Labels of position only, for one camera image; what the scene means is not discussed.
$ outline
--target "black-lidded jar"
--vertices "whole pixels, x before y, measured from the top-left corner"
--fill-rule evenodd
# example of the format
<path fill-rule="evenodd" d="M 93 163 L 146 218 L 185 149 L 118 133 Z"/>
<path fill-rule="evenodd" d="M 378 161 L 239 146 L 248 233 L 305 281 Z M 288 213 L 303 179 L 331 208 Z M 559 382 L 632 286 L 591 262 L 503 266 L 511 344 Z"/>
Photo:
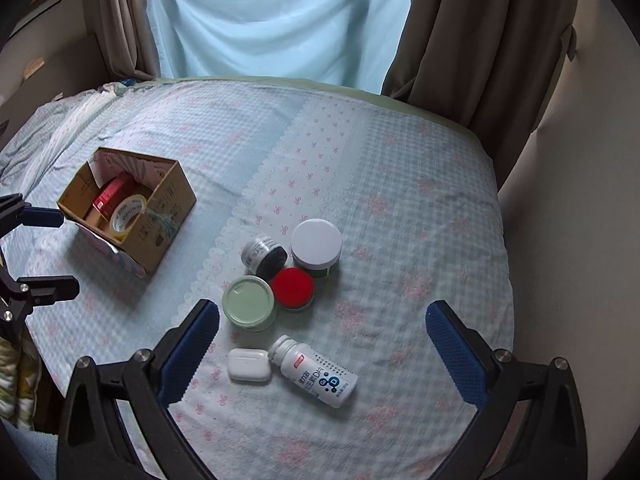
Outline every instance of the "black-lidded jar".
<path fill-rule="evenodd" d="M 269 235 L 257 235 L 244 246 L 240 259 L 258 278 L 269 281 L 284 267 L 287 251 Z"/>

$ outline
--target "yellow tape roll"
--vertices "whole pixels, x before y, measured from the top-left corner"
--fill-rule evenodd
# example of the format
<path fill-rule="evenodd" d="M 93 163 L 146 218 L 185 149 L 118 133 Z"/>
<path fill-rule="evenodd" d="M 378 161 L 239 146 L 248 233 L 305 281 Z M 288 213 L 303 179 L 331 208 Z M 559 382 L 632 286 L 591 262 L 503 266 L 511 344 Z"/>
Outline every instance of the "yellow tape roll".
<path fill-rule="evenodd" d="M 109 234 L 116 240 L 123 241 L 129 234 L 134 220 L 146 206 L 146 198 L 142 195 L 131 195 L 120 202 L 113 211 L 109 222 Z"/>

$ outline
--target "brown curtain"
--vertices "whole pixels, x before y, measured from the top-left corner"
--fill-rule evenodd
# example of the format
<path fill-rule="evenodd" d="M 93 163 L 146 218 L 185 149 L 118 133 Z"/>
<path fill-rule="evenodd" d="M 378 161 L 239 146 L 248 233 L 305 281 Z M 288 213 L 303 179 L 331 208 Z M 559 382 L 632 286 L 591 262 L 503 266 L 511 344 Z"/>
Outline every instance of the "brown curtain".
<path fill-rule="evenodd" d="M 82 0 L 82 4 L 87 30 L 98 37 L 112 75 L 142 80 L 160 75 L 146 0 Z"/>
<path fill-rule="evenodd" d="M 498 187 L 575 45 L 577 0 L 412 0 L 382 94 L 472 130 Z"/>

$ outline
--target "red-lidded jar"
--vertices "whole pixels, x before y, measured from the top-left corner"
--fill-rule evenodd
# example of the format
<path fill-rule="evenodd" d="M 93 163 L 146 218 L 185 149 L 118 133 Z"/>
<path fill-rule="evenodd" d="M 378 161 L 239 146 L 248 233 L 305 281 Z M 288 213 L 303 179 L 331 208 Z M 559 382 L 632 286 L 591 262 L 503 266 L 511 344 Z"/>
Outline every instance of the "red-lidded jar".
<path fill-rule="evenodd" d="M 271 282 L 275 300 L 289 312 L 300 312 L 314 302 L 314 280 L 304 270 L 289 267 Z"/>

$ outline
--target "white pill bottle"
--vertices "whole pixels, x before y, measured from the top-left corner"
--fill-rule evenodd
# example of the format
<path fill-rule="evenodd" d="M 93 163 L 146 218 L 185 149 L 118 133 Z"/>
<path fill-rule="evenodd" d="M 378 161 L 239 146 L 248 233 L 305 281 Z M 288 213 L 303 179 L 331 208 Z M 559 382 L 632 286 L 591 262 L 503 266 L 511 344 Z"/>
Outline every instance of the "white pill bottle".
<path fill-rule="evenodd" d="M 269 359 L 282 374 L 332 408 L 340 408 L 356 387 L 358 376 L 305 343 L 283 335 L 271 346 Z"/>

